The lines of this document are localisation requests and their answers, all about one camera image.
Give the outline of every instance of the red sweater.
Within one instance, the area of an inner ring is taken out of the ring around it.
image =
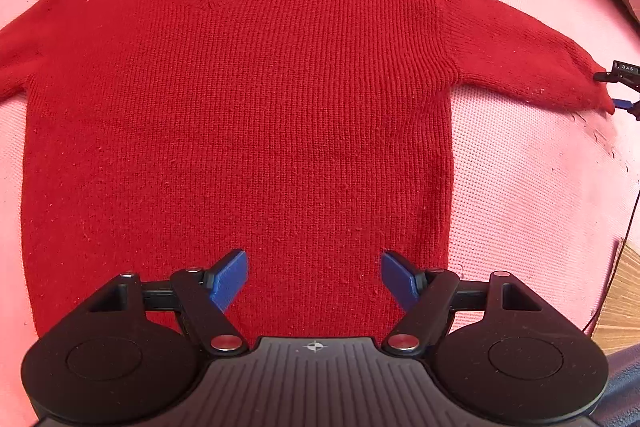
[[[249,338],[382,336],[380,252],[447,264],[451,86],[612,112],[596,70],[495,0],[41,0],[0,32],[36,328],[241,247]]]

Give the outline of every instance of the logo symbol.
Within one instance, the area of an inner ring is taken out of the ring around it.
[[[313,351],[314,353],[324,349],[326,346],[324,344],[319,343],[318,341],[309,342],[306,344],[306,349],[309,351]]]

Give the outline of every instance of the interlocking foam tile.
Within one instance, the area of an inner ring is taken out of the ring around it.
[[[37,0],[0,0],[0,27]],[[0,425],[32,425],[36,418],[20,382],[22,356],[36,341],[20,254],[20,190],[26,99],[0,103]]]
[[[0,0],[0,26],[35,1]],[[603,66],[614,58],[640,62],[638,35],[612,0],[502,1],[574,38]],[[637,98],[623,86],[609,90]],[[597,306],[638,187],[638,124],[625,113],[552,113],[467,86],[453,93],[452,110],[450,268],[479,280],[495,269],[512,271],[583,326]],[[33,419],[18,377],[34,339],[19,261],[23,138],[24,100],[0,105],[0,267],[12,282],[3,286],[0,323],[17,331],[0,346],[0,425],[12,426]],[[636,243],[639,227],[631,233]],[[456,324],[477,318],[465,315]]]

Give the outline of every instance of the ribbed surface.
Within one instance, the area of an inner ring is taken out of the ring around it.
[[[309,345],[322,346],[318,351]],[[57,422],[44,421],[42,427]],[[449,401],[420,362],[370,339],[263,339],[218,360],[174,409],[136,427],[495,427]],[[593,427],[587,418],[566,427]]]

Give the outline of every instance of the blue gripper pad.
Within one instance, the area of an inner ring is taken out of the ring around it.
[[[386,251],[380,260],[382,282],[400,307],[409,311],[420,298],[416,282],[418,270],[396,252]]]
[[[226,311],[246,283],[249,266],[246,252],[234,250],[225,255],[209,271],[213,273],[213,282],[209,298],[221,311]]]
[[[628,100],[620,100],[619,98],[612,98],[611,100],[613,100],[613,105],[615,106],[616,109],[631,109],[634,105],[633,102],[629,102]]]

